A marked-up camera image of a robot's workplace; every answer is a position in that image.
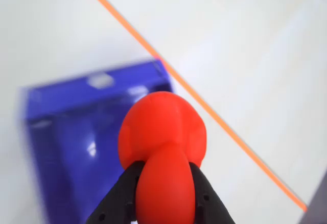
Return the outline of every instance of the blue plastic container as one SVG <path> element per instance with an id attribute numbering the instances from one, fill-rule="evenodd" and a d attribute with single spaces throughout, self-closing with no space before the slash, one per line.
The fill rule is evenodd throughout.
<path id="1" fill-rule="evenodd" d="M 28 90 L 26 126 L 51 224 L 85 223 L 123 172 L 127 111 L 155 91 L 172 91 L 158 60 Z"/>

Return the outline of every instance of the orange line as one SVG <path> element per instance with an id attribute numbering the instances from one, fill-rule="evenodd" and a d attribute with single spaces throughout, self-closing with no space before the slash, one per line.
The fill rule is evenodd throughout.
<path id="1" fill-rule="evenodd" d="M 285 186 L 280 179 L 265 165 L 261 159 L 245 144 L 244 141 L 223 121 L 223 119 L 206 103 L 199 94 L 164 60 L 162 56 L 128 23 L 128 21 L 107 1 L 98 0 L 114 18 L 155 58 L 159 58 L 167 71 L 185 90 L 207 111 L 208 114 L 225 130 L 237 145 L 267 174 L 267 176 L 301 209 L 307 210 L 306 205 Z"/>

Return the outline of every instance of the red rubber toy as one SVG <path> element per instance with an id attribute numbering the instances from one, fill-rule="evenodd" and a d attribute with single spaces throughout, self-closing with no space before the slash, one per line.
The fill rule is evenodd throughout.
<path id="1" fill-rule="evenodd" d="M 118 140 L 126 169 L 146 164 L 136 187 L 139 224 L 193 224 L 195 190 L 189 162 L 200 167 L 206 151 L 201 117 L 181 97 L 151 93 L 127 113 Z"/>

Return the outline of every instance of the white surface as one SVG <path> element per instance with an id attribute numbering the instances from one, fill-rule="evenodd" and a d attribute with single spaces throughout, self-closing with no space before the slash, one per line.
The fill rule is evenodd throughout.
<path id="1" fill-rule="evenodd" d="M 109 0 L 306 202 L 327 167 L 327 0 Z M 0 217 L 43 223 L 22 148 L 22 86 L 149 54 L 97 0 L 0 0 Z M 203 172 L 236 223 L 301 210 L 178 85 L 208 130 Z"/>
<path id="2" fill-rule="evenodd" d="M 306 203 L 327 168 L 327 0 L 109 0 Z"/>

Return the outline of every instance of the black object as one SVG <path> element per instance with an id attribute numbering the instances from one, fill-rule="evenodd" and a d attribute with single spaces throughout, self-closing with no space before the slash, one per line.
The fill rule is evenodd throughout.
<path id="1" fill-rule="evenodd" d="M 299 224 L 327 224 L 327 171 Z"/>
<path id="2" fill-rule="evenodd" d="M 194 163 L 190 163 L 195 188 L 195 224 L 235 224 L 213 187 Z"/>
<path id="3" fill-rule="evenodd" d="M 135 190 L 144 164 L 136 161 L 124 171 L 86 224 L 130 224 L 136 221 Z M 196 198 L 195 224 L 235 224 L 201 170 L 193 163 L 190 167 Z"/>

